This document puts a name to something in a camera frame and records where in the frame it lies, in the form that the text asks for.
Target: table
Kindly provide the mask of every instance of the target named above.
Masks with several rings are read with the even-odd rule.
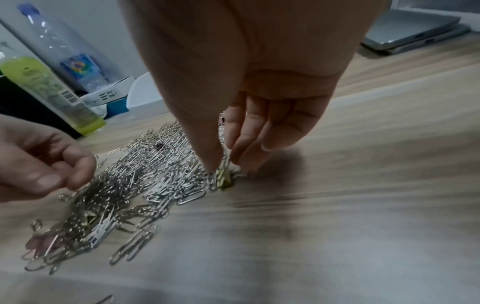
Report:
[[[478,303],[480,39],[366,58],[315,129],[253,179],[175,206],[131,262],[127,239],[26,273],[31,230],[55,196],[0,205],[1,303]],[[173,120],[116,117],[82,140],[102,154]]]

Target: wood grain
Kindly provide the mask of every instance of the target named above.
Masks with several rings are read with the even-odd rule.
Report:
[[[356,58],[304,140],[253,179],[172,209],[132,262],[108,265],[127,238],[114,232],[53,277],[24,273],[28,223],[67,206],[0,205],[0,299],[478,303],[480,49],[458,43]],[[114,122],[82,144],[106,152],[171,119]]]

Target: clear plastic bottle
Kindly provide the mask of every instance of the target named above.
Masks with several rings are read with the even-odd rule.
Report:
[[[109,84],[89,55],[81,53],[67,43],[66,34],[61,27],[43,17],[30,3],[20,4],[17,7],[28,18],[31,29],[49,49],[55,60],[87,92],[93,93]]]
[[[6,43],[0,43],[0,71],[80,134],[87,135],[105,125],[105,121],[87,108],[47,66],[11,49]]]

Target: human hand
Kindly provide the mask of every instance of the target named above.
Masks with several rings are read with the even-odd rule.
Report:
[[[77,190],[93,178],[96,162],[62,131],[0,115],[0,202]]]
[[[256,171],[304,137],[383,0],[122,0],[165,103],[206,169]]]

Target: blue bottle cap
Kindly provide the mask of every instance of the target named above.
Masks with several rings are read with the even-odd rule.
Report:
[[[31,3],[22,3],[17,5],[16,8],[25,16],[40,14],[37,8]]]

